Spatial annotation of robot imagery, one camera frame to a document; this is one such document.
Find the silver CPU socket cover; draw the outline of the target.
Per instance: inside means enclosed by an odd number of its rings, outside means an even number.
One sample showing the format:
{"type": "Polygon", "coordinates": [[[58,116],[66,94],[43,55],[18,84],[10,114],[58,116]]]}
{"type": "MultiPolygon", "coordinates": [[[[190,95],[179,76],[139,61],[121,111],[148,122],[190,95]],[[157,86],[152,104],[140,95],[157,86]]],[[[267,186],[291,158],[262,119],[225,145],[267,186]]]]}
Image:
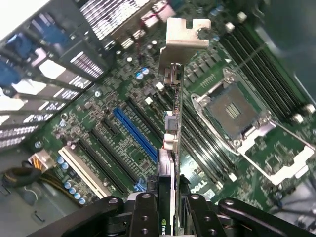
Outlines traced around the silver CPU socket cover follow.
{"type": "Polygon", "coordinates": [[[316,153],[316,151],[312,150],[304,144],[304,149],[293,158],[293,164],[291,166],[283,166],[278,172],[273,175],[269,175],[268,173],[266,173],[258,164],[256,164],[250,157],[246,155],[246,152],[256,144],[256,139],[258,137],[266,137],[278,127],[273,124],[273,122],[274,121],[272,120],[257,129],[251,129],[246,134],[246,139],[242,142],[242,145],[237,148],[237,151],[264,177],[266,177],[272,184],[277,186],[285,179],[292,178],[294,176],[296,178],[299,178],[297,174],[302,169],[304,169],[305,166],[307,166],[307,160],[309,160],[316,153]]]}

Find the green motherboard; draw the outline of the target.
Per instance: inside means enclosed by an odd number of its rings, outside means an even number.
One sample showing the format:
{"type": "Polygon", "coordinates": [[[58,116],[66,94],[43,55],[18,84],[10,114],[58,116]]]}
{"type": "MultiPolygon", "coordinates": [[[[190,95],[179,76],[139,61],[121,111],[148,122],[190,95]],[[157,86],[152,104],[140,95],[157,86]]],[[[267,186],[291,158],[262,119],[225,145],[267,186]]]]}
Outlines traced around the green motherboard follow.
{"type": "MultiPolygon", "coordinates": [[[[240,46],[234,39],[236,29],[231,33],[227,33],[224,29],[225,23],[233,21],[231,12],[223,10],[218,14],[210,14],[210,17],[214,29],[207,33],[206,37],[210,39],[211,47],[206,51],[197,53],[185,68],[184,74],[183,104],[191,108],[194,115],[206,128],[207,126],[194,109],[191,95],[205,94],[211,86],[222,78],[224,68],[233,70],[249,56],[243,50],[236,48],[240,46]]],[[[89,135],[88,132],[94,128],[103,135],[117,154],[135,172],[144,188],[147,186],[147,177],[156,173],[156,163],[114,116],[113,109],[120,107],[158,151],[160,148],[158,141],[125,101],[131,97],[158,127],[158,121],[155,118],[150,118],[152,111],[149,104],[152,100],[149,97],[154,94],[159,96],[168,94],[172,99],[173,96],[171,89],[165,88],[162,84],[162,78],[157,74],[158,47],[163,44],[164,31],[165,27],[158,28],[139,49],[130,54],[124,55],[118,51],[117,66],[104,78],[102,84],[91,87],[89,91],[70,105],[60,118],[54,119],[45,131],[45,147],[57,163],[54,171],[61,180],[61,186],[65,193],[80,207],[89,205],[100,198],[59,155],[58,151],[64,146],[69,147],[81,158],[112,195],[126,198],[132,192],[138,192],[134,189],[130,179],[121,172],[119,167],[104,153],[98,142],[89,135]],[[112,138],[102,126],[101,120],[104,118],[107,118],[118,128],[120,134],[117,137],[112,138]],[[128,190],[126,195],[120,194],[79,148],[77,145],[79,139],[86,141],[124,183],[128,190]]],[[[246,70],[245,66],[236,73],[245,79],[250,89],[271,112],[273,121],[285,126],[308,143],[316,145],[316,114],[308,116],[294,114],[287,118],[279,118],[250,81],[249,77],[254,74],[246,70]]],[[[297,174],[299,178],[294,176],[285,179],[276,186],[243,156],[237,156],[225,149],[211,131],[208,131],[236,165],[237,171],[230,170],[223,163],[227,180],[223,188],[218,190],[210,184],[198,164],[181,148],[180,173],[185,177],[192,193],[206,195],[214,202],[221,198],[238,198],[257,208],[271,211],[272,214],[287,219],[293,219],[299,214],[312,215],[312,210],[316,209],[316,187],[313,183],[306,184],[305,180],[308,178],[316,180],[316,155],[307,160],[307,166],[297,174]]],[[[302,142],[277,127],[266,137],[257,138],[256,144],[246,152],[246,155],[266,173],[273,175],[283,166],[291,166],[293,158],[303,149],[302,142]]]]}

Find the CPU socket with metal frame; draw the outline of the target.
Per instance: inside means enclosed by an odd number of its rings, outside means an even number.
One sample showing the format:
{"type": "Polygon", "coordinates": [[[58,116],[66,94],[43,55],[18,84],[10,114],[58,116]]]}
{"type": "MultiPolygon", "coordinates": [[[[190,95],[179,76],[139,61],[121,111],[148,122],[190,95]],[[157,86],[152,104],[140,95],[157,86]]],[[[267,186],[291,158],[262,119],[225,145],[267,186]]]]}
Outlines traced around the CPU socket with metal frame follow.
{"type": "Polygon", "coordinates": [[[199,118],[225,149],[244,155],[276,125],[271,112],[250,89],[245,79],[224,68],[222,78],[203,95],[192,94],[199,118]]]}

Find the black and silver PC case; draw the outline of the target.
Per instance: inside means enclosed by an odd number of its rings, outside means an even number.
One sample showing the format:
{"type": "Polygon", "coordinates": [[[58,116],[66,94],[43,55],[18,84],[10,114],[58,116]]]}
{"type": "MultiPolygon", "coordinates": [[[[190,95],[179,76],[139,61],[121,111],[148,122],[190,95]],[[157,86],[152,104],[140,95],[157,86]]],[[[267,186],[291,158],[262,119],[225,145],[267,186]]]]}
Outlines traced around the black and silver PC case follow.
{"type": "MultiPolygon", "coordinates": [[[[18,84],[0,86],[0,237],[26,237],[85,207],[62,188],[44,135],[54,119],[91,87],[102,84],[117,66],[117,52],[130,54],[165,27],[163,44],[158,47],[159,67],[168,18],[186,19],[187,28],[194,19],[210,20],[210,29],[198,32],[201,40],[209,41],[208,50],[211,41],[206,34],[214,29],[210,14],[223,10],[229,10],[233,18],[224,24],[227,33],[236,29],[240,11],[253,17],[251,28],[316,104],[316,0],[0,0],[0,61],[22,78],[18,84]],[[65,47],[45,42],[32,25],[45,12],[69,35],[65,47]],[[6,46],[18,33],[33,44],[28,59],[6,46]]],[[[163,84],[159,68],[157,74],[163,84]]],[[[126,198],[110,196],[127,202],[139,193],[150,193],[156,197],[158,211],[158,162],[156,166],[144,191],[126,198]]],[[[178,228],[171,237],[195,237],[185,234],[186,195],[194,193],[181,173],[179,192],[178,228]]],[[[214,202],[199,195],[214,205],[225,198],[214,202]]],[[[316,209],[311,216],[299,214],[293,219],[263,211],[316,237],[316,209]]],[[[158,237],[162,237],[159,230],[158,223],[158,237]]]]}

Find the long black expansion slot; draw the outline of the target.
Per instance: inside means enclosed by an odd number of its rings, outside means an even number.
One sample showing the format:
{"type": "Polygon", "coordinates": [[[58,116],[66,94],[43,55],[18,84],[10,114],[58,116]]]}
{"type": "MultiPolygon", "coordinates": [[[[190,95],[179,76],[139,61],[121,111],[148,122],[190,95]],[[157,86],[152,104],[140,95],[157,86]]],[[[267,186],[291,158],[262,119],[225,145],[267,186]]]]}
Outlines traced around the long black expansion slot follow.
{"type": "Polygon", "coordinates": [[[77,145],[120,194],[126,195],[128,193],[127,187],[124,183],[104,163],[101,156],[98,155],[86,141],[79,139],[77,145]]]}
{"type": "Polygon", "coordinates": [[[144,113],[144,111],[136,104],[136,102],[128,97],[126,99],[126,104],[131,108],[131,110],[136,114],[136,116],[141,120],[141,122],[147,127],[147,129],[153,134],[159,143],[159,147],[162,146],[163,135],[156,125],[149,119],[149,117],[144,113]]]}

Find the thin metal locking lever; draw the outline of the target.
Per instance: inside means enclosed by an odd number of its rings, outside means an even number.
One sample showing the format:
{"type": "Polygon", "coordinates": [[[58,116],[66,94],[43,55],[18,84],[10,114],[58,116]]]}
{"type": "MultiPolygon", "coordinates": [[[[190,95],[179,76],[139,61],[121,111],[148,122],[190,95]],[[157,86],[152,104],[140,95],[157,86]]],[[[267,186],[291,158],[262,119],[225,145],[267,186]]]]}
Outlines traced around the thin metal locking lever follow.
{"type": "Polygon", "coordinates": [[[290,131],[289,129],[287,129],[286,127],[281,125],[280,123],[277,123],[277,122],[274,121],[273,124],[275,124],[276,126],[280,127],[282,130],[284,130],[285,132],[287,132],[288,134],[290,134],[291,136],[293,136],[297,140],[301,141],[303,144],[305,144],[306,146],[308,146],[312,150],[316,151],[316,147],[314,145],[308,143],[306,140],[304,140],[300,136],[296,135],[295,133],[293,133],[292,131],[290,131]]]}
{"type": "Polygon", "coordinates": [[[233,69],[233,73],[240,70],[243,66],[245,66],[249,61],[253,59],[262,49],[266,48],[268,45],[266,43],[260,45],[256,50],[254,50],[245,60],[243,60],[237,67],[233,69]]]}

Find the black expansion slot blue latch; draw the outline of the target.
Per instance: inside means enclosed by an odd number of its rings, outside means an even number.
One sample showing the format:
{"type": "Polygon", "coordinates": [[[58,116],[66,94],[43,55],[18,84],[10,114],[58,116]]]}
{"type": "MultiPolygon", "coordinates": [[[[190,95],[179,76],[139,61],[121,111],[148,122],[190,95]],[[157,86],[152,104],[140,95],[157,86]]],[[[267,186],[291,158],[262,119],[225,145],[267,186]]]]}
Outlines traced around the black expansion slot blue latch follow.
{"type": "Polygon", "coordinates": [[[98,132],[95,128],[90,130],[89,135],[98,142],[104,153],[119,167],[122,173],[124,173],[134,185],[136,191],[144,191],[140,178],[135,172],[127,165],[127,163],[121,158],[112,146],[106,141],[103,135],[98,132]]]}

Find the short black expansion slot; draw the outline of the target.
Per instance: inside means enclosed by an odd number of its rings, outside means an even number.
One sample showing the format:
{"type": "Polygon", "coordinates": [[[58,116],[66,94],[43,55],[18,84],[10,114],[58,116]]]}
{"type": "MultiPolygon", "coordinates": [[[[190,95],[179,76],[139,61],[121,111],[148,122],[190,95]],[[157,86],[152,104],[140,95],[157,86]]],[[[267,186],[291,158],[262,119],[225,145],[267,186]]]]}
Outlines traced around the short black expansion slot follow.
{"type": "Polygon", "coordinates": [[[112,138],[117,137],[120,134],[118,128],[107,118],[102,119],[101,124],[112,138]]]}

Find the white expansion slot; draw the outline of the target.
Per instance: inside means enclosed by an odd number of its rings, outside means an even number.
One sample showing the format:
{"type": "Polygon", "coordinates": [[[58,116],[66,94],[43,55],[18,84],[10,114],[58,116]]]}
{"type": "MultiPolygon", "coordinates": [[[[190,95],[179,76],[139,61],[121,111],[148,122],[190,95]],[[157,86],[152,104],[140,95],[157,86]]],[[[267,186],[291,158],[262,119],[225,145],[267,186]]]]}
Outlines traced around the white expansion slot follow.
{"type": "Polygon", "coordinates": [[[58,153],[98,198],[111,195],[110,191],[103,186],[101,180],[69,147],[64,146],[58,153]]]}

